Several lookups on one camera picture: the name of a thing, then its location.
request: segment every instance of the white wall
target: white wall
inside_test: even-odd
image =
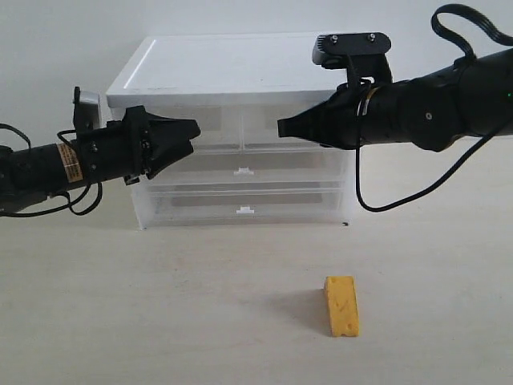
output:
[[[392,39],[396,79],[421,75],[460,55],[430,30],[445,2],[428,0],[2,0],[0,3],[0,121],[30,134],[36,144],[55,140],[71,125],[73,87],[103,94],[149,34],[215,34],[333,29],[379,30]],[[470,0],[513,33],[511,2]],[[476,28],[455,22],[492,52]],[[104,119],[110,115],[103,104]],[[18,146],[8,134],[0,141]]]

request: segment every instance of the plastic storage drawers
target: plastic storage drawers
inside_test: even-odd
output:
[[[195,153],[133,185],[141,228],[252,221],[347,223],[350,152],[281,139],[277,121],[329,98],[340,71],[312,64],[319,34],[147,38],[107,92],[127,107],[197,120]]]

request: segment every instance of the warning label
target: warning label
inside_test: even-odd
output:
[[[57,147],[59,148],[59,153],[63,160],[67,181],[70,183],[80,182],[83,179],[83,174],[77,154],[72,148],[68,147],[67,144],[57,144]]]

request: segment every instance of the white lid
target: white lid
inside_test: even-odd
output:
[[[345,72],[313,64],[312,49],[322,33],[147,38],[107,91],[109,106],[192,107],[326,99],[345,82]]]

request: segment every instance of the drawer handle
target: drawer handle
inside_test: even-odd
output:
[[[237,214],[254,214],[255,210],[251,209],[250,206],[241,206],[240,209],[236,211]]]
[[[237,171],[233,172],[233,175],[255,175],[255,172],[249,167],[240,167]]]

